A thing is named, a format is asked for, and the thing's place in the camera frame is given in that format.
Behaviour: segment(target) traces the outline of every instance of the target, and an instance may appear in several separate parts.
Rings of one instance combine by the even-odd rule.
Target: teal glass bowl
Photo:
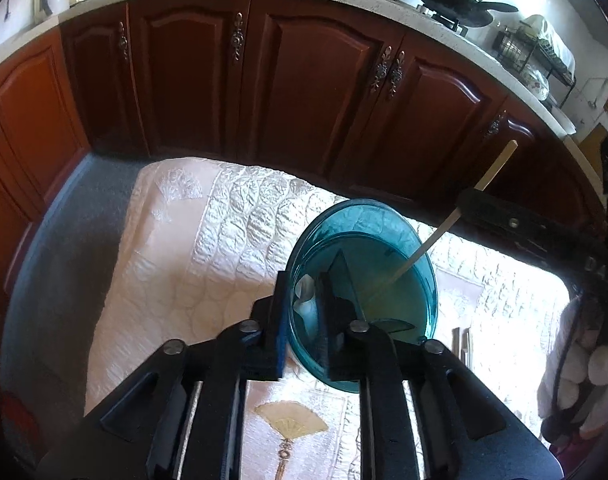
[[[328,377],[324,359],[316,348],[315,302],[302,307],[296,294],[300,279],[308,274],[316,280],[320,272],[335,265],[341,251],[346,263],[343,268],[348,273],[330,272],[334,294],[357,303],[358,317],[383,328],[392,338],[418,344],[433,336],[437,322],[437,286],[428,255],[422,256],[395,284],[382,289],[376,300],[373,292],[420,245],[408,221],[376,200],[337,203],[306,228],[286,265],[286,301],[290,346],[314,377],[345,392],[358,391],[358,383],[331,381]]]

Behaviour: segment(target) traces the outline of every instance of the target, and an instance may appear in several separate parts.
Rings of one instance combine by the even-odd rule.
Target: gray carpet
[[[19,273],[0,381],[33,414],[47,449],[83,416],[86,365],[135,179],[148,161],[89,155],[47,212]],[[28,463],[34,452],[5,424]]]

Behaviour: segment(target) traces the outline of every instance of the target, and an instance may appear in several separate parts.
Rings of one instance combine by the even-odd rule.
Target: white speckled countertop
[[[20,33],[17,36],[10,38],[0,45],[0,63],[2,63],[12,53],[20,49],[25,44],[37,36],[43,34],[59,23],[71,20],[80,14],[98,9],[100,7],[116,4],[125,0],[87,0],[74,6],[73,8],[62,12],[57,16],[53,16],[46,22],[43,22],[36,27]],[[533,112],[546,123],[556,136],[565,140],[564,145],[567,146],[570,153],[578,162],[589,181],[595,188],[597,194],[602,196],[602,183],[597,173],[590,166],[582,152],[578,149],[572,139],[567,137],[564,129],[553,118],[548,110],[533,96],[516,78],[509,74],[502,65],[493,57],[489,56],[478,46],[470,41],[458,36],[453,31],[447,29],[435,20],[417,12],[412,7],[401,2],[393,2],[391,0],[332,0],[347,4],[359,9],[374,12],[380,16],[394,20],[409,28],[415,29],[441,44],[452,48],[462,56],[468,58],[471,62],[485,70],[493,78],[499,81],[507,89],[509,89],[517,98],[524,102]]]

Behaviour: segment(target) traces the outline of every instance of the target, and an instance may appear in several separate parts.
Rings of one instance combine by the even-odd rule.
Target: cabinet door
[[[324,182],[348,132],[364,127],[403,34],[335,2],[253,0],[241,160]]]
[[[515,140],[517,149],[486,192],[519,203],[524,193],[525,177],[533,171],[541,171],[535,161],[540,146],[553,139],[554,134],[546,124],[530,108],[510,96],[493,120],[474,132],[460,150],[457,168],[451,172],[450,182],[445,183],[450,199],[454,201],[460,191],[475,186],[507,143]]]
[[[0,283],[9,292],[18,264],[24,257],[33,222],[8,194],[0,182]]]
[[[151,153],[234,157],[249,4],[129,4],[133,71]],[[234,38],[241,41],[237,49]]]
[[[87,151],[53,29],[0,66],[0,153],[43,211]]]
[[[127,4],[62,24],[71,87],[93,147],[148,155],[130,72]]]
[[[460,149],[505,98],[460,54],[408,31],[367,126],[345,143],[333,179],[391,203],[442,202]]]
[[[604,207],[562,142],[542,142],[533,162],[514,202],[580,231],[603,233]]]

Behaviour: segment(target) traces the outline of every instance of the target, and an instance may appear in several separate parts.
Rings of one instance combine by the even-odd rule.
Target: black cable
[[[552,410],[552,413],[554,413],[556,415],[559,413],[558,393],[559,393],[559,381],[561,380],[561,377],[562,377],[562,367],[564,366],[564,361],[566,361],[566,356],[568,355],[568,351],[570,350],[571,345],[573,344],[573,336],[575,335],[575,331],[577,330],[577,325],[580,322],[580,315],[582,313],[582,300],[583,299],[584,298],[582,296],[578,297],[577,311],[575,312],[575,315],[573,317],[573,322],[571,323],[571,330],[568,333],[566,341],[564,342],[564,348],[562,349],[562,355],[560,356],[560,359],[559,359],[558,370],[555,373],[555,382],[553,383],[553,399],[551,401],[551,410]]]

